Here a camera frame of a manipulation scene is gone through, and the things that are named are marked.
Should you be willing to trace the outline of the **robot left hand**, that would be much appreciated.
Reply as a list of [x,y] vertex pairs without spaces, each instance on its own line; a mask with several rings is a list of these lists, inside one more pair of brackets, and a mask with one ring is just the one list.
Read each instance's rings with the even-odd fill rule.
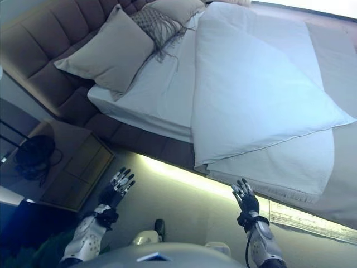
[[107,186],[101,191],[95,212],[102,214],[106,210],[116,209],[117,205],[135,184],[133,178],[134,174],[131,169],[123,167],[117,171]]

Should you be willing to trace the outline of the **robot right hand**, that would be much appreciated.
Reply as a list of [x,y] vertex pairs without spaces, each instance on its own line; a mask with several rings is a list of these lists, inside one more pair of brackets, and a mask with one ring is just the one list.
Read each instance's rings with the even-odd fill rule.
[[259,216],[259,201],[248,182],[242,178],[232,184],[231,188],[242,214],[246,217]]

